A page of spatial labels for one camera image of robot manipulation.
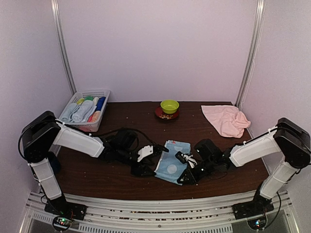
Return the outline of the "blue polka dot towel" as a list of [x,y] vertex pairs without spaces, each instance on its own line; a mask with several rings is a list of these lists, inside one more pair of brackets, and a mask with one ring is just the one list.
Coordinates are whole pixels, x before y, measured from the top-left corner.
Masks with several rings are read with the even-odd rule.
[[181,163],[175,155],[179,151],[189,154],[190,143],[168,140],[164,146],[169,150],[169,152],[162,152],[155,169],[155,177],[177,185],[182,185],[179,184],[177,180],[187,168],[187,164]]

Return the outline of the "red floral plate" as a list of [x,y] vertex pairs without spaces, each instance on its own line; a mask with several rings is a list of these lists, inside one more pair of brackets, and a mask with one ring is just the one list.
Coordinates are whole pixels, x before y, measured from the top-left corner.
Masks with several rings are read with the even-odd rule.
[[179,110],[177,110],[173,114],[167,114],[167,113],[163,112],[162,108],[159,106],[155,109],[155,115],[158,118],[163,119],[163,120],[173,120],[179,116]]

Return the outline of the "green plastic bowl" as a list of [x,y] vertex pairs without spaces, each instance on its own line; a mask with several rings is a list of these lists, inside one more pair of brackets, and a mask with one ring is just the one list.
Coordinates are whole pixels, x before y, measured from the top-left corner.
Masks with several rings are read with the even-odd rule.
[[160,103],[160,107],[163,112],[173,114],[179,109],[179,102],[175,100],[163,100]]

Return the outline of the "pink towel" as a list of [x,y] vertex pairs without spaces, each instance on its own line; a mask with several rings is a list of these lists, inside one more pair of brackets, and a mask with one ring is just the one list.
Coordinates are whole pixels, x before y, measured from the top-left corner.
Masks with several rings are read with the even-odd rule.
[[245,114],[232,105],[202,105],[201,110],[222,137],[241,138],[244,130],[251,125]]

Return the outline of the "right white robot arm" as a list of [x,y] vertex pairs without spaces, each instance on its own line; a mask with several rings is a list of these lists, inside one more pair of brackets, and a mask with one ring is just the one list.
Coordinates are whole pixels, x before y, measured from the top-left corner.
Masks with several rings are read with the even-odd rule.
[[210,139],[199,141],[194,149],[202,161],[195,164],[190,155],[178,151],[175,157],[188,167],[177,179],[178,184],[195,184],[216,169],[227,171],[241,167],[266,155],[281,152],[284,159],[257,188],[251,201],[232,206],[235,219],[263,215],[272,211],[272,198],[298,171],[311,163],[311,136],[304,129],[283,117],[277,125],[249,141],[221,151]]

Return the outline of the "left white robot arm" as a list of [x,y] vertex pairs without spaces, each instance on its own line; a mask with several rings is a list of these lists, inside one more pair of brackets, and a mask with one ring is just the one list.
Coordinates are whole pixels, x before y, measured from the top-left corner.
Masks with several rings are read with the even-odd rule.
[[169,151],[137,129],[120,128],[94,136],[62,122],[53,112],[45,111],[22,130],[17,147],[42,187],[46,206],[54,214],[65,217],[77,216],[85,207],[74,207],[66,200],[55,177],[58,159],[50,151],[52,146],[65,147],[103,161],[127,164],[138,177],[155,175],[144,159]]

